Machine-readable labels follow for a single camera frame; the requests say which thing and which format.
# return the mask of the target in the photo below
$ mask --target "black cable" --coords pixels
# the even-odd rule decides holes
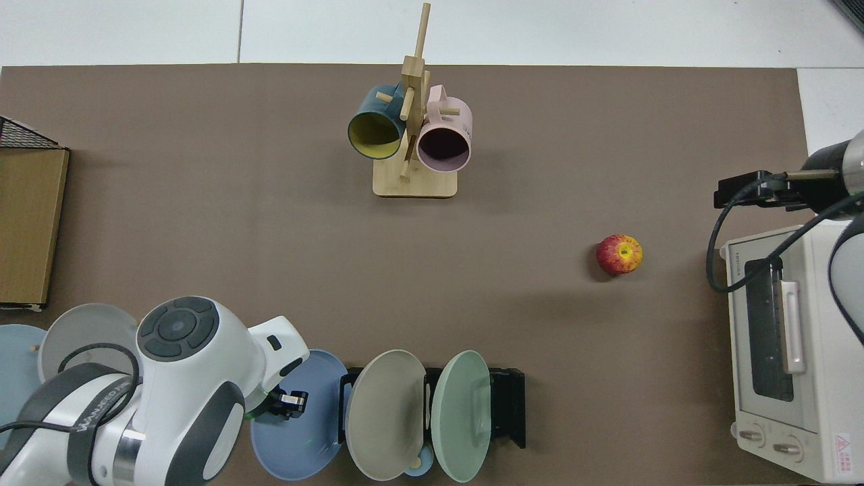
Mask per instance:
[[[794,233],[789,235],[783,243],[781,243],[777,248],[774,249],[771,253],[768,254],[767,257],[762,259],[749,273],[745,273],[744,277],[735,282],[734,284],[726,287],[717,283],[714,278],[714,246],[717,242],[717,234],[720,232],[720,227],[723,224],[723,221],[726,219],[726,216],[729,214],[729,211],[732,210],[734,206],[737,206],[741,199],[749,193],[750,191],[756,189],[759,185],[771,181],[778,180],[783,181],[786,178],[786,173],[780,174],[771,174],[770,176],[762,177],[756,181],[750,182],[743,189],[735,193],[723,211],[720,213],[720,217],[717,218],[717,222],[714,225],[714,230],[711,232],[711,238],[708,240],[708,250],[705,253],[705,274],[708,277],[708,284],[711,285],[711,288],[720,293],[729,293],[734,292],[747,285],[751,280],[756,278],[757,275],[762,273],[771,263],[777,261],[780,257],[780,253],[786,251],[790,246],[792,246],[796,241],[798,241],[805,233],[813,229],[813,227],[822,221],[827,220],[828,218],[835,216],[842,212],[844,209],[847,209],[852,204],[857,203],[858,201],[864,200],[864,193],[858,193],[856,195],[850,195],[834,204],[826,208],[824,211],[819,213],[816,217],[807,221],[802,227],[797,229]]]
[[[37,422],[33,420],[21,420],[18,422],[11,422],[6,425],[0,425],[0,433],[15,429],[49,429],[51,431],[69,433],[69,431],[72,430],[72,427],[66,425],[49,424],[48,422]]]
[[[91,349],[115,349],[117,351],[120,351],[124,355],[126,355],[126,357],[129,358],[130,363],[132,364],[132,376],[131,376],[132,386],[124,394],[123,400],[120,401],[120,403],[118,403],[117,406],[115,406],[113,410],[108,412],[99,421],[98,424],[103,425],[103,424],[107,424],[108,422],[112,421],[115,417],[117,417],[126,408],[127,405],[129,405],[129,402],[132,400],[132,395],[135,394],[135,389],[138,387],[138,382],[139,382],[139,378],[140,378],[140,370],[138,369],[138,358],[136,358],[135,355],[133,355],[132,352],[129,351],[127,348],[124,348],[123,346],[120,346],[119,344],[114,344],[113,342],[96,342],[94,344],[88,344],[86,346],[82,346],[78,349],[75,349],[72,353],[70,353],[65,358],[63,358],[63,361],[61,361],[60,365],[57,367],[57,373],[62,373],[63,370],[66,369],[66,365],[69,364],[69,362],[75,356],[80,355],[81,353],[83,353],[85,351],[89,351]]]

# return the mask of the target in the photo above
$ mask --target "apple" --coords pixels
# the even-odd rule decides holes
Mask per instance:
[[[613,234],[597,246],[597,263],[611,275],[630,273],[642,263],[642,246],[626,234]]]

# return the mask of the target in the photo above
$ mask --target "wire basket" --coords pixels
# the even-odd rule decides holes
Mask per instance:
[[[0,117],[0,149],[62,149],[54,140]]]

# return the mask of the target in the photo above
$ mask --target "blue mug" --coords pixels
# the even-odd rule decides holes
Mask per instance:
[[[405,133],[405,122],[399,119],[404,101],[402,83],[379,85],[370,90],[348,123],[351,146],[361,155],[374,159],[396,154]]]

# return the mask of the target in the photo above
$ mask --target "oven door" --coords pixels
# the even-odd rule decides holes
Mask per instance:
[[[733,281],[760,263],[788,233],[730,245]],[[812,343],[805,292],[809,288],[804,243],[781,254],[781,261],[732,296],[738,403],[744,412],[818,433]]]

